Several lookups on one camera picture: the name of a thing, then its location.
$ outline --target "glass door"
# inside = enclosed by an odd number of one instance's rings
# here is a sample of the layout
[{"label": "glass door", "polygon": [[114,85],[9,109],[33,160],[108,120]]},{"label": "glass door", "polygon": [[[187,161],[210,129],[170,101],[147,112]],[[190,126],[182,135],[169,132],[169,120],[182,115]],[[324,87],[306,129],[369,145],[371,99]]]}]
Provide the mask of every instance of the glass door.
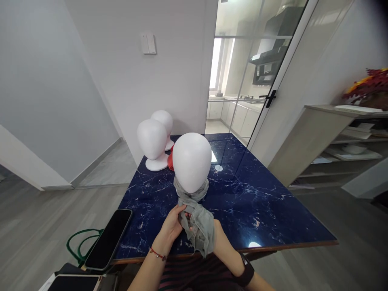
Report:
[{"label": "glass door", "polygon": [[233,133],[248,145],[317,0],[309,2],[312,9],[307,0],[219,0],[205,133]]}]

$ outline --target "mannequin head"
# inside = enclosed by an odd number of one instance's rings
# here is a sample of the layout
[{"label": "mannequin head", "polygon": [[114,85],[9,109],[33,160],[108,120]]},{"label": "mannequin head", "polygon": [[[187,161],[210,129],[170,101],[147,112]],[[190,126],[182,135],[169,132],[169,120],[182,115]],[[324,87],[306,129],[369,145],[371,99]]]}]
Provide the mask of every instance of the mannequin head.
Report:
[{"label": "mannequin head", "polygon": [[174,142],[170,139],[170,134],[173,129],[172,116],[167,111],[158,110],[151,115],[151,119],[157,120],[164,125],[167,132],[167,144],[165,150],[170,150],[174,145]]},{"label": "mannequin head", "polygon": [[165,127],[157,120],[147,119],[137,127],[137,139],[141,150],[148,158],[145,166],[151,171],[167,167],[168,155],[164,153],[167,142]]},{"label": "mannequin head", "polygon": [[211,165],[211,147],[198,133],[181,136],[174,146],[174,171],[187,193],[196,192],[206,181]]}]

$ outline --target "black phone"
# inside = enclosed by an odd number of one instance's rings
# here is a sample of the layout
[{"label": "black phone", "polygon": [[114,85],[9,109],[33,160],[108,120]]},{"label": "black phone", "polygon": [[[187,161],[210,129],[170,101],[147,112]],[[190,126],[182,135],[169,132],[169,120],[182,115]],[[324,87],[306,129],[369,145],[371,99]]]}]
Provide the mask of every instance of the black phone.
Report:
[{"label": "black phone", "polygon": [[58,275],[48,291],[97,291],[102,276],[96,275]]},{"label": "black phone", "polygon": [[85,261],[87,269],[105,271],[109,267],[131,218],[132,210],[117,209],[114,212]]}]

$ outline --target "human hand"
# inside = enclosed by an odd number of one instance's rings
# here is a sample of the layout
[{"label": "human hand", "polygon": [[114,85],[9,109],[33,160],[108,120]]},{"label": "human hand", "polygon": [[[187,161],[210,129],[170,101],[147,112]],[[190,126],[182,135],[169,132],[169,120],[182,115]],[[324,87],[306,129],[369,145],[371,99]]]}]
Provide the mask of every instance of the human hand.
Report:
[{"label": "human hand", "polygon": [[186,205],[182,205],[180,207],[175,205],[175,207],[168,213],[159,234],[156,236],[154,243],[152,244],[152,248],[156,252],[160,252],[162,255],[169,254],[173,242],[183,229],[178,221],[178,215],[185,208]]}]

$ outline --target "smart watch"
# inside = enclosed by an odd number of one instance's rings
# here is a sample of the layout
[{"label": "smart watch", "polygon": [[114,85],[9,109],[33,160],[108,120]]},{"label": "smart watch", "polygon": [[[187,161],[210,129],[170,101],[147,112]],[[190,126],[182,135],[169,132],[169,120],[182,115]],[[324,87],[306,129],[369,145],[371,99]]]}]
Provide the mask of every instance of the smart watch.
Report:
[{"label": "smart watch", "polygon": [[255,273],[255,270],[253,269],[253,267],[252,267],[251,263],[248,261],[248,259],[243,254],[240,254],[240,255],[242,258],[242,262],[244,263],[245,270],[240,277],[235,277],[235,276],[233,276],[233,274],[232,274],[232,276],[234,278],[234,281],[238,285],[240,285],[241,287],[244,288],[252,280],[253,275]]}]

